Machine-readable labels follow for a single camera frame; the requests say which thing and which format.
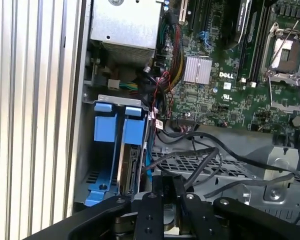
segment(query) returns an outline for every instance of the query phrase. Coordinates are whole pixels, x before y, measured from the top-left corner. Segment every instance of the heatsink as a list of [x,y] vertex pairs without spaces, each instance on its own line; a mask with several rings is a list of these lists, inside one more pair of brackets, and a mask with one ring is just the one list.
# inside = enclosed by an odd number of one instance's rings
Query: heatsink
[[155,0],[94,1],[90,38],[116,63],[144,66],[156,49],[160,12]]
[[189,56],[186,60],[183,81],[208,85],[212,69],[212,59],[205,56]]

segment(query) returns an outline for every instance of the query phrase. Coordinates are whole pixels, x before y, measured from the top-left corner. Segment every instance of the capacitor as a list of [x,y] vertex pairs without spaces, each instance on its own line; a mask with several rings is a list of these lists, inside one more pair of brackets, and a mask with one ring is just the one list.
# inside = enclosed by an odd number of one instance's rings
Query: capacitor
[[292,125],[296,128],[300,127],[300,116],[295,116],[294,119],[292,119]]

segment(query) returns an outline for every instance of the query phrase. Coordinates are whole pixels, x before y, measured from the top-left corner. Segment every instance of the ram slot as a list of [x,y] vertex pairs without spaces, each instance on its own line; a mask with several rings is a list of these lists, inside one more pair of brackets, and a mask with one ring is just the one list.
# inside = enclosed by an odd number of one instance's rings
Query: ram slot
[[256,36],[257,42],[254,48],[254,58],[251,63],[251,71],[249,74],[249,80],[251,82],[259,81],[260,67],[263,60],[266,40],[269,32],[268,25],[270,14],[271,6],[264,5],[261,12],[261,20],[258,28],[258,34]]

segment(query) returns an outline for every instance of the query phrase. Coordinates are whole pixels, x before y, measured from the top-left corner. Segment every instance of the green circuit board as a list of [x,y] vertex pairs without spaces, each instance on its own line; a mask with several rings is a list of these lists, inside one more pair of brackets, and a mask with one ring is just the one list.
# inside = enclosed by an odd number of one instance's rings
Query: green circuit board
[[[186,24],[182,27],[183,42],[186,43],[184,45],[185,56],[207,56],[212,59],[212,68],[208,84],[187,83],[183,80],[177,84],[172,90],[173,105],[167,108],[167,118],[210,126],[220,126],[220,119],[223,119],[228,128],[249,131],[256,131],[256,126],[260,127],[267,123],[279,123],[286,127],[289,134],[293,136],[296,129],[300,130],[300,125],[292,126],[291,120],[300,116],[300,111],[287,113],[272,107],[270,85],[267,81],[263,81],[261,72],[258,75],[257,87],[252,87],[249,81],[238,80],[248,78],[255,48],[251,47],[251,44],[247,46],[244,43],[228,50],[220,47],[221,27],[226,7],[225,1],[222,0],[211,3],[208,18],[211,45],[209,49],[198,40],[195,33],[189,31]],[[254,21],[253,26],[246,29],[246,34],[249,34],[249,41],[252,43],[257,39],[259,17],[255,16]],[[278,23],[280,28],[292,29],[296,21],[294,17],[280,15],[273,11],[266,27],[269,31],[274,23]],[[300,31],[300,21],[295,30]],[[241,61],[242,48],[246,48],[244,63]],[[167,67],[169,67],[171,57],[172,49],[166,58]],[[276,103],[283,106],[300,106],[300,87],[279,82],[271,84],[271,91],[273,101]],[[278,128],[270,125],[265,129],[266,132],[274,132]]]

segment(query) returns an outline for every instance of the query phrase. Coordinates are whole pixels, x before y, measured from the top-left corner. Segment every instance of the silver metal frame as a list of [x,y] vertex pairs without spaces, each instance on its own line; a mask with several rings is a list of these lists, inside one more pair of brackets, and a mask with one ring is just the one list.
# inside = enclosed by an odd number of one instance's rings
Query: silver metal frame
[[0,240],[59,222],[71,203],[81,7],[81,0],[0,1]]

